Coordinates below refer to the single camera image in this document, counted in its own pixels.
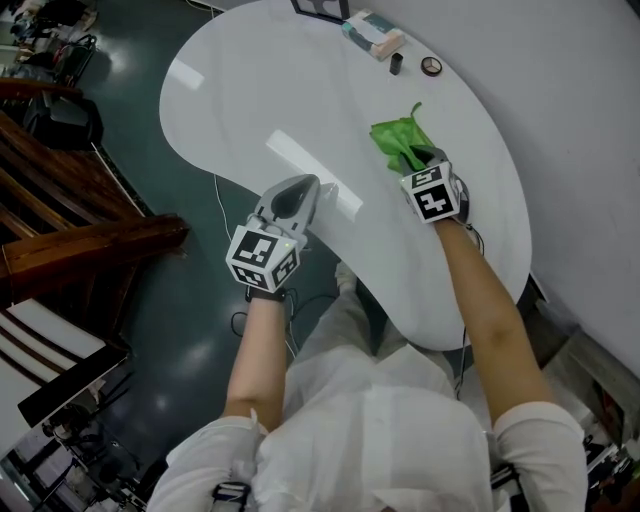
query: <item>picture frame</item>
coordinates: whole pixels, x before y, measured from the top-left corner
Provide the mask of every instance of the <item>picture frame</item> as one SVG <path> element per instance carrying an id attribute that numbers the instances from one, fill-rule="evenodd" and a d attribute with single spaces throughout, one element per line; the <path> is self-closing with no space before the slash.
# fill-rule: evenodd
<path id="1" fill-rule="evenodd" d="M 349 19 L 349 0 L 291 0 L 294 11 L 304 16 L 342 25 Z"/>

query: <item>forearm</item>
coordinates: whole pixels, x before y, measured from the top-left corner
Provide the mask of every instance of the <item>forearm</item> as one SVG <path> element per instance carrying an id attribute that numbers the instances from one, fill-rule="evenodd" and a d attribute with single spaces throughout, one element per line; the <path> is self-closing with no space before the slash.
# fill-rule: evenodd
<path id="1" fill-rule="evenodd" d="M 521 403 L 553 401 L 520 314 L 466 230 L 435 224 L 493 421 Z"/>
<path id="2" fill-rule="evenodd" d="M 223 416 L 249 416 L 255 409 L 267 430 L 280 425 L 287 365 L 284 327 L 282 303 L 251 301 Z"/>
<path id="3" fill-rule="evenodd" d="M 522 320 L 511 296 L 469 238 L 453 221 L 435 223 L 442 242 L 458 308 L 474 349 L 499 341 L 505 333 L 522 329 Z"/>

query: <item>wrist strap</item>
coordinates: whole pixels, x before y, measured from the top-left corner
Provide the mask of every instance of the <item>wrist strap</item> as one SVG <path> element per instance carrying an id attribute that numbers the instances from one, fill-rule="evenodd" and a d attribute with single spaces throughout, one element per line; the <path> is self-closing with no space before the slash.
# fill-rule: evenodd
<path id="1" fill-rule="evenodd" d="M 277 289 L 274 293 L 261 290 L 260 288 L 254 288 L 253 286 L 247 286 L 245 293 L 245 300 L 251 302 L 251 299 L 266 299 L 275 302 L 284 302 L 286 290 L 284 288 Z"/>

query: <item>white wall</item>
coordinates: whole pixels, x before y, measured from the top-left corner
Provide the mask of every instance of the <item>white wall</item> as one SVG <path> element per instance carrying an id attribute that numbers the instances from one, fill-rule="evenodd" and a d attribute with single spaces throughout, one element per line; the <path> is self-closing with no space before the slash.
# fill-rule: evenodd
<path id="1" fill-rule="evenodd" d="M 625 0 L 358 4 L 474 90 L 520 174 L 536 277 L 640 376 L 640 19 Z"/>

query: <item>tissue box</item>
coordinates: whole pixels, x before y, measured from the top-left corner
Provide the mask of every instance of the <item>tissue box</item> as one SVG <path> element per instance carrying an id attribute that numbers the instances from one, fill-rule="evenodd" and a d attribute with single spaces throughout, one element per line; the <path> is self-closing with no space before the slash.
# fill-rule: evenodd
<path id="1" fill-rule="evenodd" d="M 378 60 L 386 59 L 404 44 L 402 30 L 369 9 L 345 21 L 342 33 Z"/>

